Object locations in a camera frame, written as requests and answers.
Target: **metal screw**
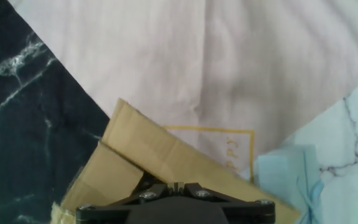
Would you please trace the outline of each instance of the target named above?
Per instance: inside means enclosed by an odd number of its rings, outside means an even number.
[[[90,204],[87,204],[87,205],[81,206],[79,209],[80,209],[80,210],[86,210],[86,209],[91,210],[91,209],[95,209],[95,206],[92,206],[92,205],[90,205]]]
[[[211,194],[206,190],[198,190],[198,191],[196,191],[196,195],[199,197],[208,197]]]
[[[154,192],[144,192],[139,195],[139,197],[142,197],[144,199],[152,199],[155,198],[156,196],[157,194]]]
[[[257,203],[260,203],[262,205],[270,205],[272,204],[273,202],[271,200],[267,200],[267,199],[260,199],[258,201],[256,201]]]

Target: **white fabric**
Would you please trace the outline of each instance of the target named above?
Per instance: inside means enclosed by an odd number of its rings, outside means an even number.
[[[358,0],[11,3],[107,115],[120,97],[161,125],[252,130],[255,156],[358,86]],[[174,133],[223,164],[235,138],[249,165],[247,134]]]

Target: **blue paper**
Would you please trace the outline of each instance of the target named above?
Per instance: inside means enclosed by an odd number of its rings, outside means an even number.
[[[298,223],[321,223],[323,190],[314,146],[289,146],[258,157],[259,187],[302,212]]]

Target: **brown cardboard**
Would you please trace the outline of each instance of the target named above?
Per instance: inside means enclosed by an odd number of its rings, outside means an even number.
[[[278,224],[294,223],[300,216],[296,210],[236,177],[120,99],[101,143],[61,207],[53,205],[51,223],[74,224],[76,207],[107,205],[130,196],[143,175],[143,171],[132,164],[164,182],[198,182],[245,201],[273,200]]]
[[[118,101],[102,142],[164,182],[198,182],[245,201],[273,200],[278,224],[294,223],[300,217],[300,212],[238,178],[123,100]]]
[[[66,194],[61,208],[74,213],[86,204],[108,205],[131,195],[143,172],[99,144]]]

